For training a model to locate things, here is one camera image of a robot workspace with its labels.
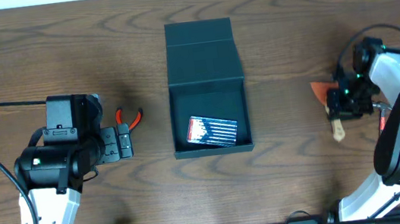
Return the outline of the blue drill bit set case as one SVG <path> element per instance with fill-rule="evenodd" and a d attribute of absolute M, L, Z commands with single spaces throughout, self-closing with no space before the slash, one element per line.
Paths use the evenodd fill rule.
<path fill-rule="evenodd" d="M 238 123 L 233 120 L 191 116 L 187 142 L 218 147 L 233 147 L 237 142 Z"/>

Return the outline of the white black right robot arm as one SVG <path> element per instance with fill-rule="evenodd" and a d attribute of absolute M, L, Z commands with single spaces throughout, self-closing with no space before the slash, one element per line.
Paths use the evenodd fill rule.
<path fill-rule="evenodd" d="M 334 220 L 350 222 L 385 216 L 400 203 L 400 52 L 364 51 L 354 57 L 356 78 L 342 79 L 339 87 L 327 90 L 329 108 L 334 100 L 355 105 L 367 93 L 363 87 L 381 91 L 389 101 L 390 114 L 381 127 L 374 150 L 374 172 L 348 197 L 342 198 Z"/>

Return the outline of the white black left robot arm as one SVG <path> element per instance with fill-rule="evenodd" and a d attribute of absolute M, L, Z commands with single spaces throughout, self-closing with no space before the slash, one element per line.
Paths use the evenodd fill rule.
<path fill-rule="evenodd" d="M 101 128 L 84 137 L 63 131 L 56 142 L 38 146 L 52 132 L 38 130 L 15 162 L 26 185 L 20 196 L 21 224 L 74 224 L 87 173 L 98 165 L 133 156 L 129 124 Z"/>

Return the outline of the small hammer red black handle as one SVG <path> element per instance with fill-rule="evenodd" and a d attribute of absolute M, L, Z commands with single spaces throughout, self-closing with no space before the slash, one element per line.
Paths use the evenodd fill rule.
<path fill-rule="evenodd" d="M 380 123 L 379 123 L 379 135 L 382 134 L 385 124 L 386 124 L 386 112 L 387 110 L 391 111 L 392 107 L 389 104 L 385 104 L 384 102 L 373 102 L 373 108 L 379 110 L 380 114 Z"/>

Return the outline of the orange scraper wooden handle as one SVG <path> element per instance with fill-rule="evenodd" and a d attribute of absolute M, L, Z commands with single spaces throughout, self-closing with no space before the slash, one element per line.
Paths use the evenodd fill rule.
<path fill-rule="evenodd" d="M 312 88 L 315 97 L 323 104 L 326 114 L 330 114 L 329 106 L 327 104 L 327 93 L 330 89 L 335 89 L 338 87 L 336 82 L 311 82 L 310 86 Z M 339 118 L 329 118 L 329 123 L 332 127 L 332 135 L 335 141 L 341 142 L 345 139 L 345 130 L 342 127 L 341 120 Z"/>

